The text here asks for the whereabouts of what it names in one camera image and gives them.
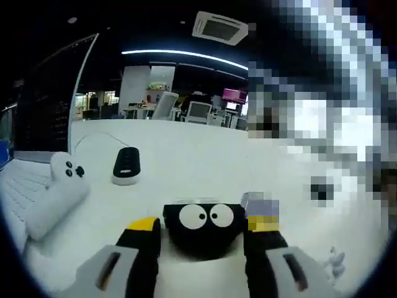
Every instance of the yellow stripe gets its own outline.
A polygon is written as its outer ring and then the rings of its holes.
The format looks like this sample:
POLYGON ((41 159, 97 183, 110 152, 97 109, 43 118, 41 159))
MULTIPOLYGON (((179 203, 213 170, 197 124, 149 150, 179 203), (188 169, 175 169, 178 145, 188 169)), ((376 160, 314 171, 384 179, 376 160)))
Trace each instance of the yellow stripe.
POLYGON ((272 232, 280 229, 278 223, 257 223, 256 228, 252 232, 272 232))
POLYGON ((136 230, 136 231, 153 231, 154 222, 158 217, 148 217, 146 219, 141 219, 136 222, 132 222, 126 230, 136 230))
POLYGON ((280 230, 278 216, 249 216, 248 230, 253 232, 272 232, 280 230))

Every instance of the black eyes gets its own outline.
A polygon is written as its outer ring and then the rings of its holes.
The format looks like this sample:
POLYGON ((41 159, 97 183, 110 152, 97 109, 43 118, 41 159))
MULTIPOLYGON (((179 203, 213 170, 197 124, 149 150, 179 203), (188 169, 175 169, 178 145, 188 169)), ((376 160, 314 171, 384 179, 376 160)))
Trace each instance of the black eyes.
MULTIPOLYGON (((224 204, 217 204, 210 211, 211 221, 221 228, 231 225, 234 219, 233 211, 224 204)), ((191 230, 196 230, 205 225, 207 221, 207 213, 203 207, 190 204, 184 206, 179 212, 179 220, 181 224, 191 230)))

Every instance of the white pillar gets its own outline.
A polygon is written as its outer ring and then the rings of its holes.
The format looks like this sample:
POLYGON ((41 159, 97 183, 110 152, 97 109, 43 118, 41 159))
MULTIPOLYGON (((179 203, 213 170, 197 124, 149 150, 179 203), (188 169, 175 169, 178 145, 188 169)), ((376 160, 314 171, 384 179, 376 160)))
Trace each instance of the white pillar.
POLYGON ((118 113, 124 113, 129 103, 140 103, 146 99, 146 88, 150 77, 149 66, 128 66, 124 68, 118 113))
POLYGON ((172 90, 174 81, 175 66, 152 66, 150 71, 149 83, 164 82, 172 90))

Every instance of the led light strip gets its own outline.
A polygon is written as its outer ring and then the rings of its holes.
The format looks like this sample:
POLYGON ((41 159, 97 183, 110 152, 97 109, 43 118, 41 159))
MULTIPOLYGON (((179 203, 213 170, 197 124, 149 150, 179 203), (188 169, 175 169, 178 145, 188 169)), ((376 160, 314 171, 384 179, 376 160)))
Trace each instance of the led light strip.
POLYGON ((237 64, 237 63, 232 62, 232 61, 228 61, 228 60, 221 59, 221 58, 214 57, 214 56, 208 56, 208 55, 192 53, 192 52, 184 52, 184 51, 174 51, 174 50, 135 50, 135 51, 122 52, 122 55, 140 54, 140 53, 168 53, 168 54, 180 54, 180 55, 195 56, 195 57, 215 60, 215 61, 226 63, 226 64, 229 64, 229 65, 233 65, 235 67, 241 68, 241 69, 246 70, 246 71, 248 70, 248 67, 240 65, 240 64, 237 64))
POLYGON ((3 109, 1 112, 5 112, 5 111, 7 111, 7 110, 9 110, 9 109, 12 109, 13 107, 16 107, 17 106, 17 104, 13 104, 13 105, 11 105, 11 106, 9 106, 9 107, 6 107, 5 109, 3 109))

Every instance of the ceiling light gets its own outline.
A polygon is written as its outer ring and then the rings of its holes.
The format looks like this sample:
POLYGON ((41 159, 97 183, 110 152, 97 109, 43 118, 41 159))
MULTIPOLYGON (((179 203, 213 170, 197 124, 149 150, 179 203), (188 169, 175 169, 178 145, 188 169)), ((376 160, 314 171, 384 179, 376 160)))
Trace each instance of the ceiling light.
POLYGON ((71 17, 70 19, 68 19, 69 24, 74 24, 76 21, 77 21, 77 17, 71 17))
POLYGON ((232 62, 232 61, 228 61, 228 60, 221 59, 221 58, 214 57, 214 56, 208 56, 208 55, 192 53, 192 52, 184 52, 184 51, 174 51, 174 50, 135 50, 135 51, 122 52, 122 55, 141 54, 141 53, 167 53, 167 54, 180 54, 180 55, 196 56, 196 57, 200 57, 200 58, 211 59, 211 60, 215 60, 215 61, 219 61, 219 62, 222 62, 222 63, 229 64, 229 65, 233 65, 233 66, 241 68, 243 70, 248 70, 248 67, 246 67, 244 65, 237 64, 237 63, 232 62))

